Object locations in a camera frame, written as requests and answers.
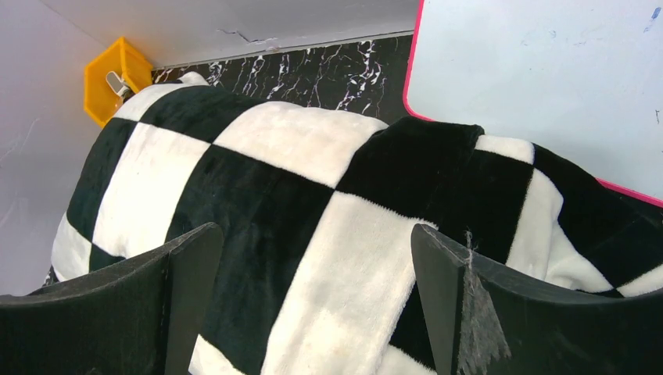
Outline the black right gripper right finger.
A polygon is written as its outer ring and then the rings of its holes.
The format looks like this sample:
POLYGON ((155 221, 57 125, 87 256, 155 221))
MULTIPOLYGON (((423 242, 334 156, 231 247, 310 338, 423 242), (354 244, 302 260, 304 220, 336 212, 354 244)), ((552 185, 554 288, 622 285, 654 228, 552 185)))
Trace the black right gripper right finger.
POLYGON ((537 280, 418 224, 411 252, 440 374, 659 374, 662 293, 608 298, 537 280))

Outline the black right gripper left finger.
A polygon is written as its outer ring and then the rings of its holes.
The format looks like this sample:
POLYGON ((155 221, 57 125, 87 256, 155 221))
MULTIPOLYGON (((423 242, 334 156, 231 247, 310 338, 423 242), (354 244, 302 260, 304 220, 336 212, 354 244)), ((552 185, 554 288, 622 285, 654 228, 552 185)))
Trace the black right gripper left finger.
POLYGON ((223 243, 206 223, 84 276, 2 296, 2 373, 186 374, 223 243))

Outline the black white checkered pillowcase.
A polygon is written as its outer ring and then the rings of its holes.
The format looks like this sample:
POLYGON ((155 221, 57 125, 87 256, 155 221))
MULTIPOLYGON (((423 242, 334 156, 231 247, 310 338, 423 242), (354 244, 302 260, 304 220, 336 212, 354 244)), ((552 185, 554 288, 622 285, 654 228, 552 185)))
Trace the black white checkered pillowcase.
POLYGON ((128 99, 91 147, 51 282, 224 232, 192 374, 430 374, 414 225, 562 288, 662 286, 662 231, 572 162, 479 126, 265 101, 195 72, 128 99))

